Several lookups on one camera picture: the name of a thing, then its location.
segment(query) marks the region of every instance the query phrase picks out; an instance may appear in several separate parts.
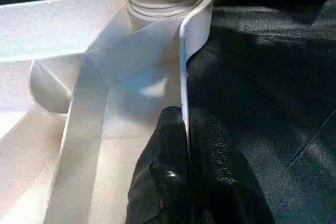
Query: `hand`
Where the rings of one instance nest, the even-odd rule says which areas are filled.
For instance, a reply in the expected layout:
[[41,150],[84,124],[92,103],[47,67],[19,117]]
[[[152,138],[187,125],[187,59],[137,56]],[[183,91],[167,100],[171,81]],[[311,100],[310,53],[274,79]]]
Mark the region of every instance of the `hand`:
[[192,167],[181,110],[162,111],[129,191],[127,224],[274,223],[258,180],[224,126],[191,111]]

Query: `cylindrical part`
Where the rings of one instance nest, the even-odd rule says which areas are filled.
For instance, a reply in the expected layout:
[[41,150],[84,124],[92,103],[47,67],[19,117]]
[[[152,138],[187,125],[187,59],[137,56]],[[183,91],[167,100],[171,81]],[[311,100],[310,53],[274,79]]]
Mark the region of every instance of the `cylindrical part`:
[[184,17],[202,0],[128,0],[134,30],[165,18]]

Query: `white plastic part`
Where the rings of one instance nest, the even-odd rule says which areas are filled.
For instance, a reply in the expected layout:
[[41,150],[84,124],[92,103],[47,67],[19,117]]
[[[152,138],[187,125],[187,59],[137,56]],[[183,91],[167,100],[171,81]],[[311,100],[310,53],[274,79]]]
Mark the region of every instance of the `white plastic part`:
[[29,61],[0,62],[0,113],[27,112],[34,105],[28,88],[29,65]]
[[184,17],[202,0],[128,0],[134,30],[166,18]]
[[[136,32],[125,0],[50,0],[0,7],[4,17],[0,61],[35,59],[29,87],[35,101],[48,111],[35,108],[37,114],[27,116],[23,130],[20,124],[15,127],[27,145],[20,146],[19,141],[12,152],[0,156],[12,158],[9,165],[22,158],[13,154],[20,154],[18,150],[31,158],[31,163],[22,159],[26,165],[18,162],[26,171],[16,170],[8,181],[9,168],[3,170],[7,184],[18,180],[24,186],[4,187],[9,200],[4,203],[1,224],[22,222],[22,218],[34,224],[124,223],[134,165],[161,110],[181,106],[179,29],[193,8],[204,15],[195,15],[202,17],[194,23],[200,29],[194,27],[187,33],[188,55],[208,36],[212,0],[199,0],[180,15],[150,20]],[[50,112],[67,113],[59,159],[55,154],[62,120],[58,123]],[[46,123],[57,128],[57,137]],[[6,142],[13,138],[10,135]],[[53,155],[40,158],[36,141]],[[49,141],[55,141],[56,147],[44,144]],[[33,174],[36,162],[40,163]],[[29,180],[20,177],[25,172],[32,174]]]
[[0,62],[84,53],[125,0],[43,0],[0,6]]
[[[188,56],[206,42],[209,29],[193,26],[210,25],[212,1],[204,2],[184,22],[189,48],[183,51]],[[119,13],[116,17],[124,18]],[[112,32],[109,47],[86,53],[45,224],[124,223],[135,163],[161,110],[181,106],[181,22],[166,19],[123,38]]]

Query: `gloved hand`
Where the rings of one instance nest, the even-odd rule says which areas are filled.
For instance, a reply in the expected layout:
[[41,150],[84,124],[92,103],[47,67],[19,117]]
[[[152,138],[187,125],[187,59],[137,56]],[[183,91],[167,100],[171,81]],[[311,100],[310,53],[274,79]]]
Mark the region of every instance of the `gloved hand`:
[[181,109],[162,111],[129,190],[126,224],[274,223],[258,180],[224,126],[191,111],[192,166]]

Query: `finger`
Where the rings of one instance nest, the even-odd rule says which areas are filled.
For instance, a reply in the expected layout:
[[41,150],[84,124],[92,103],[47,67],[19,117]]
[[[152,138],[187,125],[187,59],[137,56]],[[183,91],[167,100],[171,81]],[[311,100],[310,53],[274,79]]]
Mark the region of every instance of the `finger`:
[[161,112],[136,164],[129,190],[127,224],[178,224],[188,218],[187,162],[181,109],[168,107]]

